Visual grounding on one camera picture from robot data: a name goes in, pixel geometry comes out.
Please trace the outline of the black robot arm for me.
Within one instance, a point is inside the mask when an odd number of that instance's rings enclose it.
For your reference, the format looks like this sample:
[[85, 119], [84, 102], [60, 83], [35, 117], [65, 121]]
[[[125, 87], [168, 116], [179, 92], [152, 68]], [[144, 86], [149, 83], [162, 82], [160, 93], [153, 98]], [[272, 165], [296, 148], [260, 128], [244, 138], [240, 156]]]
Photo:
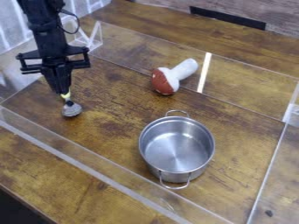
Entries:
[[63, 0], [16, 0], [27, 16], [37, 49], [19, 53], [23, 74], [41, 73], [51, 89], [65, 95], [71, 91], [71, 72], [89, 67], [89, 49], [67, 43], [59, 14], [76, 15], [63, 9]]

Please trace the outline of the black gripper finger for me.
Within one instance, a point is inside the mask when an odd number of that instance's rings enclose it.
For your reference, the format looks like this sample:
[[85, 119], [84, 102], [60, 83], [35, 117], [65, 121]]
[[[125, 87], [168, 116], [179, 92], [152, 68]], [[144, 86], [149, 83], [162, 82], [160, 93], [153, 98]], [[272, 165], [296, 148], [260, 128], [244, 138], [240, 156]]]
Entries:
[[65, 95], [71, 91], [71, 70], [61, 69], [60, 74], [60, 92]]
[[47, 83], [51, 86], [51, 90], [56, 93], [60, 94], [61, 93], [61, 87], [60, 87], [60, 83], [59, 83], [59, 78], [55, 74], [55, 72], [51, 69], [45, 69], [41, 71], [41, 74], [47, 80]]

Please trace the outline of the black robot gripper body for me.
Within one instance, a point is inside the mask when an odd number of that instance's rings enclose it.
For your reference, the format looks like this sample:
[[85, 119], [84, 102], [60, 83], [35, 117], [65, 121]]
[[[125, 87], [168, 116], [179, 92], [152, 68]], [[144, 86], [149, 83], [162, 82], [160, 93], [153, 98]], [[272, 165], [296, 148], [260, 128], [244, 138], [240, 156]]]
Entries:
[[85, 46], [69, 45], [61, 30], [35, 31], [33, 39], [37, 49], [16, 55], [23, 74], [37, 74], [44, 67], [55, 68], [60, 64], [65, 64], [71, 69], [89, 67], [89, 49]]

